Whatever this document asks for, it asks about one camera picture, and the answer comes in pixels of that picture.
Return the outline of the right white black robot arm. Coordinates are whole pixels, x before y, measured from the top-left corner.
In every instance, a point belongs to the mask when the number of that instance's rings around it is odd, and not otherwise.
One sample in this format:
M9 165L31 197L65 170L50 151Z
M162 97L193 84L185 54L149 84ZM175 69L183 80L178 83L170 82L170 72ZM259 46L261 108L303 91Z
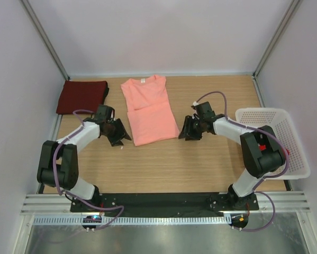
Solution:
M287 151L275 138L272 127L253 128L225 114L216 114L209 102L191 106L193 115L185 117L179 139L200 140L203 133L220 135L241 146L244 171L228 188L227 203L235 210L245 207L257 185L286 163Z

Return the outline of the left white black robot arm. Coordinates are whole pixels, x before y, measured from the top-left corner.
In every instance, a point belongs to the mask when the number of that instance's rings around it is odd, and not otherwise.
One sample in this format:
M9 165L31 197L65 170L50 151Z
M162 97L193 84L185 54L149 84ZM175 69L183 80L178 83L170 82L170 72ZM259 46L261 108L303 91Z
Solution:
M45 141L42 145L37 181L57 189L59 195L70 195L82 202L90 212L102 208L97 186L79 176L78 155L91 142L105 136L110 145L123 146L122 140L131 140L115 109L100 104L97 111L75 110L80 121L77 129L61 139Z

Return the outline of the pink t-shirt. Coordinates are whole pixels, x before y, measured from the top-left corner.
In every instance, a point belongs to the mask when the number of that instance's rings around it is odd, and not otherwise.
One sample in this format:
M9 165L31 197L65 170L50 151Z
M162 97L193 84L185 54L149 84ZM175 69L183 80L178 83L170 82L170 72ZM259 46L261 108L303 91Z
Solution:
M177 138L179 129L166 90L166 77L153 75L121 84L136 147Z

